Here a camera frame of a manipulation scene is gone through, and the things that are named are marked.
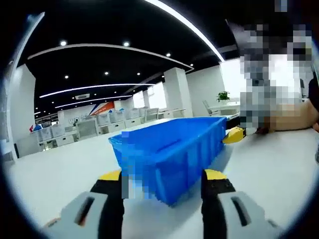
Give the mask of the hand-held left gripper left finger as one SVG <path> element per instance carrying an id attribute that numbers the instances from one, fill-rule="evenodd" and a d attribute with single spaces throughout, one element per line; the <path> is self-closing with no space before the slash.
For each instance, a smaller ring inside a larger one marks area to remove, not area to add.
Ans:
<path id="1" fill-rule="evenodd" d="M 120 239 L 125 212 L 122 184 L 121 170 L 102 175 L 90 191 L 67 204 L 43 233 L 49 239 Z"/>

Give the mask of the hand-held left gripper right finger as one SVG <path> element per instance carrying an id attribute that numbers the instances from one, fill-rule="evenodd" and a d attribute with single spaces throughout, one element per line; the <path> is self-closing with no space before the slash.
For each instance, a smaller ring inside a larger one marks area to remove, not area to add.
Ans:
<path id="1" fill-rule="evenodd" d="M 282 229 L 265 218 L 265 211 L 230 180 L 212 169 L 201 176 L 204 239 L 278 239 Z"/>

